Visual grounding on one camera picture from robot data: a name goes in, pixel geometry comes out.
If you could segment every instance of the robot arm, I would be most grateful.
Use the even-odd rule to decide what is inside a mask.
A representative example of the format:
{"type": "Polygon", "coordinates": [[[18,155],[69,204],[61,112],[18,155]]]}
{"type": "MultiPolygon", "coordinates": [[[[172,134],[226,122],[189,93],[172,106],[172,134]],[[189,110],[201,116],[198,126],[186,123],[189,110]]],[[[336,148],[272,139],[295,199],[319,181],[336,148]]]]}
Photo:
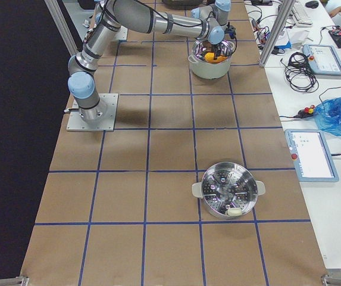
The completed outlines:
{"type": "Polygon", "coordinates": [[[68,62],[68,88],[79,106],[80,117],[87,123],[97,123],[107,110],[96,91],[93,74],[121,26],[140,33],[161,32],[208,39],[217,45],[225,32],[232,31],[233,27],[227,25],[230,7],[230,0],[216,0],[214,4],[192,10],[192,17],[183,17],[157,12],[138,0],[102,0],[95,29],[85,39],[83,50],[68,62]]]}

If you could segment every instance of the tablet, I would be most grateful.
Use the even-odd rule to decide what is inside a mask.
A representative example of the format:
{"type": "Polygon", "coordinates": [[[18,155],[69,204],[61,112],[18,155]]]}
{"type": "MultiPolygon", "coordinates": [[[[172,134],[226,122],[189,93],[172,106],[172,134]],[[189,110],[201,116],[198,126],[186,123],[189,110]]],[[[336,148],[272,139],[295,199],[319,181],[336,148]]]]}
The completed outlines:
{"type": "Polygon", "coordinates": [[[339,181],[321,130],[287,129],[285,135],[300,182],[339,181]]]}
{"type": "Polygon", "coordinates": [[[314,74],[341,76],[341,59],[333,46],[305,44],[302,52],[308,57],[314,74]]]}

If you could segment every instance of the white keyboard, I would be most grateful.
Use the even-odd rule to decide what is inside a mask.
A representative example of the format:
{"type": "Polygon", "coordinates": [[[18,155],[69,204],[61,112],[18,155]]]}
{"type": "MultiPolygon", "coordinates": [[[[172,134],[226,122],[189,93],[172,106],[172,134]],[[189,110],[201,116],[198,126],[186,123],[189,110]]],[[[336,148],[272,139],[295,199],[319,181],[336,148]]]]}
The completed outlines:
{"type": "Polygon", "coordinates": [[[305,7],[299,0],[296,0],[292,8],[292,18],[295,25],[298,27],[311,27],[313,25],[312,19],[305,11],[305,7]]]}

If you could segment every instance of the brown tiled tabletop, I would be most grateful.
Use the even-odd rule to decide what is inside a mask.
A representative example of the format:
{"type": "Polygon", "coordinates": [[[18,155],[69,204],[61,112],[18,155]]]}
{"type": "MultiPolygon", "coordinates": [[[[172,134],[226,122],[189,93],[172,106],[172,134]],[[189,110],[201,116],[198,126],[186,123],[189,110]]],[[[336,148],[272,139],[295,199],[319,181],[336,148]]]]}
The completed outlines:
{"type": "Polygon", "coordinates": [[[21,271],[31,285],[321,285],[243,2],[232,3],[230,21],[238,48],[217,80],[189,71],[191,38],[129,31],[107,48],[95,78],[100,93],[120,94],[115,131],[67,132],[64,116],[21,271]],[[191,193],[221,161],[267,189],[238,220],[211,216],[191,193]]]}

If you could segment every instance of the white table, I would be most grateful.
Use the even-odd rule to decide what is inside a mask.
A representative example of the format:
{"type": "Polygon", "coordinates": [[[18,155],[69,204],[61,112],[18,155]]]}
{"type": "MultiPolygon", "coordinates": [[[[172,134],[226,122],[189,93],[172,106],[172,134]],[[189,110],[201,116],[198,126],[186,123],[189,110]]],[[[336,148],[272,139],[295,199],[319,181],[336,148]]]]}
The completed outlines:
{"type": "MultiPolygon", "coordinates": [[[[255,10],[252,6],[246,6],[248,11],[255,10]]],[[[262,8],[263,17],[277,14],[277,4],[272,7],[259,6],[262,8]]],[[[320,4],[316,9],[306,8],[307,13],[313,19],[314,25],[306,29],[309,30],[309,38],[305,43],[316,43],[320,41],[321,27],[334,25],[327,14],[325,8],[320,4]]],[[[251,13],[256,18],[258,13],[251,13]]],[[[322,32],[321,44],[335,46],[327,30],[322,32]]],[[[320,103],[318,96],[327,88],[341,86],[341,77],[317,77],[320,88],[311,94],[300,93],[292,90],[285,80],[284,67],[280,63],[288,62],[291,54],[299,51],[297,49],[287,49],[284,55],[271,55],[265,66],[268,81],[274,96],[275,104],[279,115],[293,116],[298,110],[311,104],[320,103]]],[[[336,51],[341,58],[341,49],[336,51]]],[[[341,89],[327,91],[323,99],[330,99],[341,95],[341,89]]],[[[283,129],[317,129],[314,119],[287,121],[281,119],[283,129]]],[[[336,137],[330,133],[325,133],[326,140],[331,153],[341,153],[341,137],[336,137]]],[[[341,156],[333,157],[334,164],[339,174],[340,181],[336,183],[322,182],[301,182],[306,206],[309,211],[311,222],[315,231],[325,267],[327,269],[341,269],[341,156]]]]}

